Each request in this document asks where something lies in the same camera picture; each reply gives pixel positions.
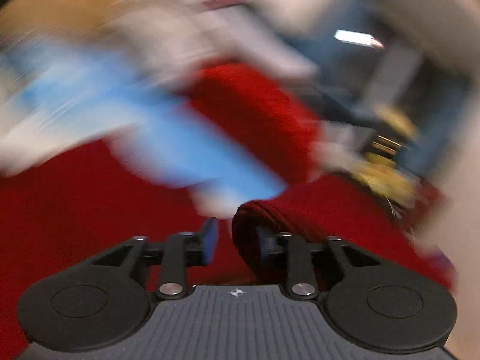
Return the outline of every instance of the black object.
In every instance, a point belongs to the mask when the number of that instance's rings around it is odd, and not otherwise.
[[[30,341],[19,359],[453,358],[448,291],[339,238],[257,228],[252,261],[284,272],[282,283],[187,288],[186,268],[210,261],[216,231],[211,219],[165,243],[134,237],[31,286],[18,305]]]

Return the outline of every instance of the folded red fabric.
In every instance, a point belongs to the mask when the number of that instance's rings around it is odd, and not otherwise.
[[[255,228],[300,234],[311,242],[337,236],[374,254],[396,262],[450,288],[448,274],[419,257],[375,198],[351,180],[325,174],[318,180],[294,185],[272,200],[254,200],[238,209],[232,237],[240,254],[261,281],[251,248]]]
[[[192,107],[246,147],[287,183],[305,182],[318,139],[316,116],[278,84],[242,63],[199,71]]]
[[[164,240],[172,233],[196,230],[205,220],[187,190],[137,178],[100,141],[15,177],[0,178],[0,202],[2,360],[26,346],[15,308],[29,285],[134,235]],[[253,280],[222,221],[214,262],[189,269],[189,281]]]

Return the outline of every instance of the screw head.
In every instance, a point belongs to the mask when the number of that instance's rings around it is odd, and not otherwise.
[[[164,295],[178,295],[183,291],[183,287],[178,283],[165,283],[158,290]]]
[[[297,295],[307,296],[315,292],[315,287],[308,283],[297,283],[292,286],[292,292]]]

